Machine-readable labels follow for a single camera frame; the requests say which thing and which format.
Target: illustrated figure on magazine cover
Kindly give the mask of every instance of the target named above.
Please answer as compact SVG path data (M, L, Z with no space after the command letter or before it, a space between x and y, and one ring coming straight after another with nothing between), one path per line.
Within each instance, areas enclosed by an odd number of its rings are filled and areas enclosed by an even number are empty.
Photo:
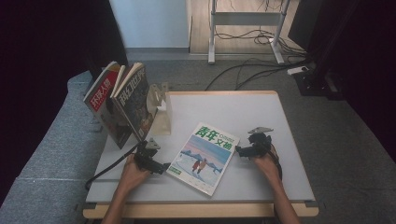
M197 160L197 161L194 163L194 165L192 166L192 171L193 171L193 172L198 168L199 163L200 163L199 160Z
M204 170L206 164L207 164L207 160L204 159L204 160L199 164L199 169L198 169L197 174L201 173L201 171Z

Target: forearm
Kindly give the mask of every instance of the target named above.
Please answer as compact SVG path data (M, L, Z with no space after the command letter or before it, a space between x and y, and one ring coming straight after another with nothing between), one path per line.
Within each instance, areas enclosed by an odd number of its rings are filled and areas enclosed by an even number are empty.
M103 224L121 223L123 207L125 205L128 194L129 191L127 189L117 187L113 195L113 200L111 201L106 215L102 220Z
M274 206L281 223L300 223L300 220L286 195L282 181L279 178L273 178L270 180L270 184L274 191Z

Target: book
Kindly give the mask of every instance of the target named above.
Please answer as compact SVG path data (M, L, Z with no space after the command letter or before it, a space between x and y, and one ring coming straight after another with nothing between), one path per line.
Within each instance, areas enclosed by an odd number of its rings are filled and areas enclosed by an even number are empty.
M212 196L239 140L200 122L166 173Z
M119 72L120 65L116 62L110 63L92 84L83 101L117 146L122 148L133 133L133 129L110 98Z
M129 71L127 69L125 71L111 99L128 120L136 139L142 141L149 133L156 113L156 110L148 110L149 83L146 66L142 63L134 63Z

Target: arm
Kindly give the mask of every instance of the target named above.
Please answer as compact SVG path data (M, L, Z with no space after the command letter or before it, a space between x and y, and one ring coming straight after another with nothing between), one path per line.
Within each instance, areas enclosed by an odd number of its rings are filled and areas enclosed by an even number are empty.
M140 171L134 163L134 155L130 155L125 162L120 183L114 192L113 199L107 209L102 223L120 223L122 218L123 206L126 198L132 189L139 186L147 177L149 171Z
M271 185L274 193L274 205L280 221L284 224L300 223L300 220L286 195L282 180L279 178L279 172L270 155L267 154L261 158L252 159L267 177L268 182Z

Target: white metal frame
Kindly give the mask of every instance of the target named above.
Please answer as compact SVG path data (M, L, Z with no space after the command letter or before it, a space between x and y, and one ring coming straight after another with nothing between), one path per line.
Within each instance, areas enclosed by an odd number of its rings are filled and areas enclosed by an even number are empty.
M278 40L282 31L283 22L289 7L290 0L286 0L281 12L216 12L216 1L212 0L210 13L210 38L208 62L215 63L215 26L216 25L266 25L277 26L274 38L270 38L271 48L275 54L277 63L285 61L280 54Z

